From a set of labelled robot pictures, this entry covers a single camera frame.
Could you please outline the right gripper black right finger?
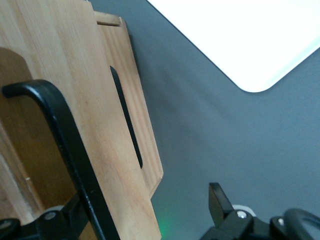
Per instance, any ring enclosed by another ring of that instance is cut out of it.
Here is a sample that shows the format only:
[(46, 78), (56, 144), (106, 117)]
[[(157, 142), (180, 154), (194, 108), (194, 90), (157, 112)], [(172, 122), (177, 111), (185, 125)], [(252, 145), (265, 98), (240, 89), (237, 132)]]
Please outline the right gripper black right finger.
[(202, 240), (307, 240), (308, 232), (295, 210), (276, 216), (268, 223), (247, 210), (235, 209), (217, 182), (209, 183), (208, 207), (214, 226)]

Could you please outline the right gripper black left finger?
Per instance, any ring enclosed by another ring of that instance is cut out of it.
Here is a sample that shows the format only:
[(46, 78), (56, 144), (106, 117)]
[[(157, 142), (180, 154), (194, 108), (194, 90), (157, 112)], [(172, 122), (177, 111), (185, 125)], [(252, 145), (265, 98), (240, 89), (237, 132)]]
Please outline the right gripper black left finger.
[(0, 220), (2, 240), (78, 240), (88, 224), (88, 216), (78, 195), (62, 208), (45, 211), (31, 223), (17, 218)]

